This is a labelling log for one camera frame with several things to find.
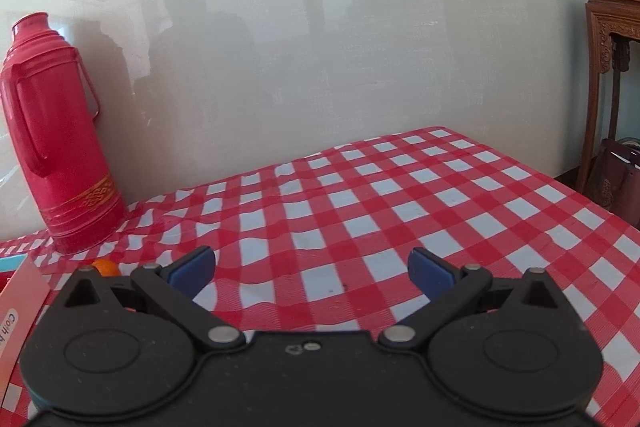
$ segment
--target red and white checkered tablecloth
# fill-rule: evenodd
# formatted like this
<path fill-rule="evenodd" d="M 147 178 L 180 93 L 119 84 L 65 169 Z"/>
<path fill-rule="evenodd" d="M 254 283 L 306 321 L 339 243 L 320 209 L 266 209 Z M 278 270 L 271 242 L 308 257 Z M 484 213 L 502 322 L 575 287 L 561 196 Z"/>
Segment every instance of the red and white checkered tablecloth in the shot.
<path fill-rule="evenodd" d="M 46 232 L 0 243 L 0 254 L 28 251 L 49 279 L 50 302 L 97 257 L 129 274 L 199 245 L 216 250 L 218 267 L 195 300 L 245 331 L 376 335 L 427 302 L 406 274 L 415 245 L 497 277 L 544 266 L 604 354 L 589 412 L 612 427 L 640 421 L 640 232 L 453 131 L 363 140 L 158 196 L 132 205 L 106 243 L 71 257 Z M 16 367 L 0 425 L 23 425 L 29 408 Z"/>

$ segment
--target thermos handle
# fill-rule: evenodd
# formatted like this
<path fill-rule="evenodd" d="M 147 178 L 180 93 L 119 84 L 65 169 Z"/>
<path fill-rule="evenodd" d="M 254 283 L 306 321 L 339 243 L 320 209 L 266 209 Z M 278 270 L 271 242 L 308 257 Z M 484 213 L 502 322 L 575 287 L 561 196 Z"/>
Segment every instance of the thermos handle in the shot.
<path fill-rule="evenodd" d="M 91 81 L 91 77 L 89 76 L 89 73 L 86 72 L 84 62 L 82 61 L 82 57 L 80 56 L 80 52 L 78 51 L 78 49 L 76 49 L 76 58 L 78 59 L 78 64 L 80 64 L 80 70 L 82 71 L 82 74 L 84 74 L 86 83 L 89 86 L 89 90 L 91 91 L 91 94 L 93 95 L 95 100 L 96 109 L 95 109 L 95 114 L 92 116 L 92 119 L 95 122 L 95 120 L 98 118 L 98 115 L 100 115 L 100 99 L 98 98 L 98 94 L 95 92 L 94 83 Z"/>
<path fill-rule="evenodd" d="M 20 103 L 20 98 L 18 97 L 18 84 L 22 81 L 22 79 L 19 76 L 15 80 L 9 78 L 13 77 L 13 75 L 11 74 L 12 70 L 17 73 L 17 66 L 18 64 L 12 64 L 5 70 L 6 78 L 4 78 L 2 81 L 2 86 L 4 87 L 3 91 L 4 95 L 9 101 L 11 112 L 13 113 L 15 130 L 17 132 L 17 141 L 22 146 L 20 152 L 22 152 L 24 161 L 27 163 L 27 166 L 31 169 L 31 171 L 33 171 L 41 178 L 44 178 L 45 176 L 50 174 L 50 169 L 47 166 L 46 158 L 40 155 L 40 153 L 36 149 L 33 136 L 31 136 L 31 132 L 29 131 L 29 127 L 27 126 L 27 120 L 24 117 L 22 104 Z"/>

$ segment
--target cardboard box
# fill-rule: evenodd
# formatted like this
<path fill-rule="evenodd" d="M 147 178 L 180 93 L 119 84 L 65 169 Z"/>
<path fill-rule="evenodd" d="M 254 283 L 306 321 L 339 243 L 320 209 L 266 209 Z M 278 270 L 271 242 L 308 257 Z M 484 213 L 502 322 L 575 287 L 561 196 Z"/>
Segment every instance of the cardboard box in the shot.
<path fill-rule="evenodd" d="M 9 385 L 22 345 L 31 331 L 49 284 L 27 254 L 0 257 L 0 396 Z"/>

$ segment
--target bag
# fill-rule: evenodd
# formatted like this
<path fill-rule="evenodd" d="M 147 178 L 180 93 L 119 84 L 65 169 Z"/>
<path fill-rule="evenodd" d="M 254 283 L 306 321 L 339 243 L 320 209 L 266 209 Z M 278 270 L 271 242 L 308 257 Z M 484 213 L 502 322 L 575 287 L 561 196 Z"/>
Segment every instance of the bag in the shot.
<path fill-rule="evenodd" d="M 602 140 L 585 195 L 640 228 L 640 152 L 610 138 Z"/>

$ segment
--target orange ball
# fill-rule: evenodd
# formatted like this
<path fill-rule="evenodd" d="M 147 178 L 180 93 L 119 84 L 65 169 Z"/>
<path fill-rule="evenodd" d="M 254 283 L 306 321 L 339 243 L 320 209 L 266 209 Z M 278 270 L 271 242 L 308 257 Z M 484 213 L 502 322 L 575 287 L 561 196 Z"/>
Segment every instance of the orange ball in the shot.
<path fill-rule="evenodd" d="M 120 275 L 118 265 L 113 261 L 109 261 L 109 259 L 96 259 L 91 263 L 91 266 L 94 266 L 103 277 L 117 277 Z"/>

